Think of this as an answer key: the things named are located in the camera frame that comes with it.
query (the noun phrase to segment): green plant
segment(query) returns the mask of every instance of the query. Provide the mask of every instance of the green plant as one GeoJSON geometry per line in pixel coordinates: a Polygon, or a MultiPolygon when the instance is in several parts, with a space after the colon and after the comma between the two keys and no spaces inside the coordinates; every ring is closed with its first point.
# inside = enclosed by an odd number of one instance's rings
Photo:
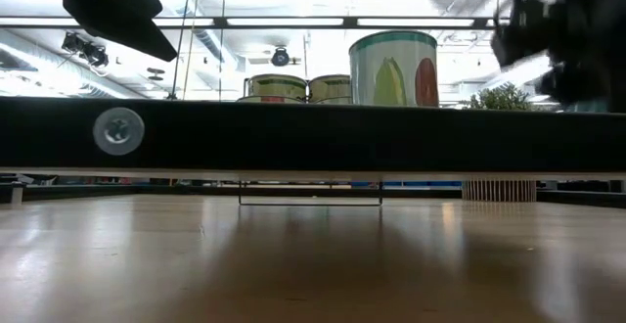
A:
{"type": "Polygon", "coordinates": [[[469,101],[462,104],[468,106],[468,109],[530,111],[532,106],[528,96],[528,93],[508,83],[494,89],[483,89],[477,95],[472,94],[469,101]]]}

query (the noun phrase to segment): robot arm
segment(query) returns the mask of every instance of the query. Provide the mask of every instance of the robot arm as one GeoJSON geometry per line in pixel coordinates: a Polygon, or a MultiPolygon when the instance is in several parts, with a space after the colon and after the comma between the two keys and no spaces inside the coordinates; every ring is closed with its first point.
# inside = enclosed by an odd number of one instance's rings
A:
{"type": "Polygon", "coordinates": [[[564,104],[608,99],[612,112],[626,113],[626,0],[512,1],[510,23],[497,24],[491,41],[501,67],[547,51],[554,69],[539,92],[564,104]]]}

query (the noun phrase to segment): black beam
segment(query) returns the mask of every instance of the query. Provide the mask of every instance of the black beam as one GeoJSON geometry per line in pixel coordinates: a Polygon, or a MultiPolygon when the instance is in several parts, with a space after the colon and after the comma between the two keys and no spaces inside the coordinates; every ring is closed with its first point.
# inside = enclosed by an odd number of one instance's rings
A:
{"type": "MultiPolygon", "coordinates": [[[[159,29],[162,30],[180,30],[180,29],[380,29],[380,30],[490,30],[495,28],[491,22],[491,18],[484,17],[410,17],[410,16],[393,16],[393,17],[372,17],[372,16],[328,16],[328,17],[196,17],[187,18],[183,22],[183,18],[156,18],[155,22],[159,29]],[[254,20],[253,24],[234,24],[237,20],[254,20]],[[336,20],[337,23],[332,24],[314,24],[314,21],[336,20]],[[359,20],[384,20],[388,24],[359,24],[359,20]],[[394,21],[437,21],[440,25],[399,25],[394,21]],[[455,24],[457,21],[469,21],[467,25],[455,24]],[[292,24],[278,24],[280,21],[292,24]]],[[[7,16],[0,17],[0,28],[9,29],[81,29],[81,26],[70,17],[22,17],[7,16]]]]}
{"type": "Polygon", "coordinates": [[[626,171],[626,115],[3,97],[0,141],[5,169],[626,171]],[[93,135],[115,107],[145,123],[120,157],[93,135]]]}
{"type": "Polygon", "coordinates": [[[624,209],[626,208],[626,194],[537,190],[537,202],[624,209]]]}

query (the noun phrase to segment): screw head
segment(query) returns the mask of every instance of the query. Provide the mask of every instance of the screw head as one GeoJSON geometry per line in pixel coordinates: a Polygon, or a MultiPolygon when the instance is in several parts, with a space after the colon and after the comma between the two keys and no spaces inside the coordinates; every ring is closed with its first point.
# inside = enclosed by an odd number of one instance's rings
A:
{"type": "Polygon", "coordinates": [[[112,156],[125,156],[136,150],[144,139],[141,117],[127,108],[112,108],[96,118],[93,134],[96,145],[112,156]]]}

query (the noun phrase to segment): paint can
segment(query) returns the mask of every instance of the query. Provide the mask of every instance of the paint can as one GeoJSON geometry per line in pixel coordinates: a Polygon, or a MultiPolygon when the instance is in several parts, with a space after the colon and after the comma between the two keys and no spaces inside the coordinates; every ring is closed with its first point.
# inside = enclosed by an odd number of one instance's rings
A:
{"type": "Polygon", "coordinates": [[[244,81],[244,93],[261,97],[261,103],[284,103],[282,97],[304,101],[306,81],[286,74],[260,74],[244,81]]]}
{"type": "Polygon", "coordinates": [[[350,76],[329,74],[309,82],[309,103],[313,104],[352,104],[350,76]]]}
{"type": "Polygon", "coordinates": [[[278,103],[278,104],[304,104],[300,99],[283,96],[247,96],[237,100],[237,103],[278,103]]]}
{"type": "Polygon", "coordinates": [[[352,100],[358,105],[439,107],[437,41],[419,31],[384,31],[349,50],[352,100]]]}

